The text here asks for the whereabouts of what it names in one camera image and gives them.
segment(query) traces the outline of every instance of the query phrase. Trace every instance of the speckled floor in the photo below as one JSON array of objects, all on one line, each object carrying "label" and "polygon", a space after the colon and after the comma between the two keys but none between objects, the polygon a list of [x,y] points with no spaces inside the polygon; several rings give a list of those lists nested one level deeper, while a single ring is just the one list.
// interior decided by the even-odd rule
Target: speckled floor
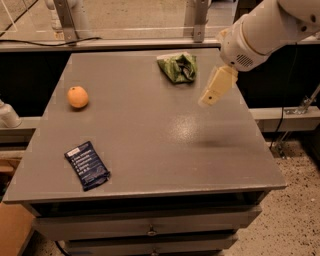
[{"label": "speckled floor", "polygon": [[[320,171],[302,137],[284,146],[287,159],[275,161],[286,179],[285,190],[271,192],[262,213],[225,256],[320,256]],[[62,255],[55,244],[35,233],[24,256]]]}]

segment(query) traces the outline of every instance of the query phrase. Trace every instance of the cable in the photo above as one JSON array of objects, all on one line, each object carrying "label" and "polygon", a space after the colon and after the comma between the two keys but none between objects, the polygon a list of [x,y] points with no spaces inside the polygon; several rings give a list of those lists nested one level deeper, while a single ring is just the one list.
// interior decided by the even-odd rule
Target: cable
[{"label": "cable", "polygon": [[102,39],[101,37],[88,37],[83,38],[75,41],[65,42],[61,44],[42,44],[42,43],[36,43],[33,41],[25,41],[25,40],[16,40],[16,39],[0,39],[0,43],[25,43],[25,44],[32,44],[32,45],[38,45],[38,46],[50,46],[50,47],[58,47],[58,46],[64,46],[64,45],[72,45],[83,41],[90,41],[90,40],[99,40]]},{"label": "cable", "polygon": [[[26,9],[18,16],[14,19],[14,23],[16,23],[23,15],[25,15],[36,3],[38,2],[38,0],[34,1],[29,7],[26,6],[25,2],[23,2],[25,4]],[[2,37],[6,31],[8,31],[11,27],[13,26],[13,23],[10,23],[5,29],[4,32],[0,33],[0,37]]]},{"label": "cable", "polygon": [[59,251],[60,251],[63,255],[65,255],[65,256],[71,256],[71,254],[67,253],[67,252],[61,247],[61,245],[59,244],[58,241],[55,241],[54,243],[56,244],[56,246],[58,247]]},{"label": "cable", "polygon": [[[296,64],[296,61],[297,61],[298,47],[297,47],[297,44],[295,44],[295,46],[296,47],[295,47],[294,58],[293,58],[293,61],[292,61],[291,67],[290,67],[288,80],[287,80],[286,87],[285,87],[285,90],[284,90],[284,95],[283,95],[283,102],[282,102],[282,107],[281,107],[281,117],[280,117],[279,123],[277,125],[277,128],[274,131],[275,134],[279,131],[279,129],[280,129],[281,125],[282,125],[282,122],[283,122],[284,108],[285,108],[285,104],[286,104],[287,96],[288,96],[289,82],[290,82],[290,78],[292,76],[293,68],[294,68],[294,66]],[[271,144],[270,144],[270,147],[269,147],[270,150],[272,149],[274,141],[275,141],[275,136],[273,136],[273,138],[272,138],[272,141],[271,141]]]}]

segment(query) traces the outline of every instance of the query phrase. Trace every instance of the blue package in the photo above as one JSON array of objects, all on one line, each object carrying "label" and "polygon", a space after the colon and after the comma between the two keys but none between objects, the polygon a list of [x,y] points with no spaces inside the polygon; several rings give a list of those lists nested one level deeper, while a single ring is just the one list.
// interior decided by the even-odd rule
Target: blue package
[{"label": "blue package", "polygon": [[71,149],[64,156],[76,171],[84,191],[98,187],[110,179],[110,172],[90,141]]}]

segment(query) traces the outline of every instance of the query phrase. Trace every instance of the table top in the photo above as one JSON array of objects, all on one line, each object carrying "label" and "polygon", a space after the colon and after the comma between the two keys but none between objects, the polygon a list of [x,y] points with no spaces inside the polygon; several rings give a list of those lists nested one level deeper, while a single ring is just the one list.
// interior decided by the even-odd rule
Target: table top
[{"label": "table top", "polygon": [[[218,49],[197,57],[192,84],[173,85],[156,57],[181,50],[72,54],[4,197],[7,203],[281,189],[285,181],[235,86],[214,106],[197,101]],[[75,111],[68,89],[89,104]],[[111,179],[84,192],[64,153],[91,141]]]}]

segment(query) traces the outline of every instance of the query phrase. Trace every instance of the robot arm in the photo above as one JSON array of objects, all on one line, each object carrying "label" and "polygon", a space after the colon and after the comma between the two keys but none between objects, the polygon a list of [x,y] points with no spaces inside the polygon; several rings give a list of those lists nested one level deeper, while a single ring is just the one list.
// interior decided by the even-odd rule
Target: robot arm
[{"label": "robot arm", "polygon": [[220,33],[220,67],[199,99],[213,105],[237,81],[237,71],[250,71],[279,48],[320,31],[319,0],[264,0]]}]

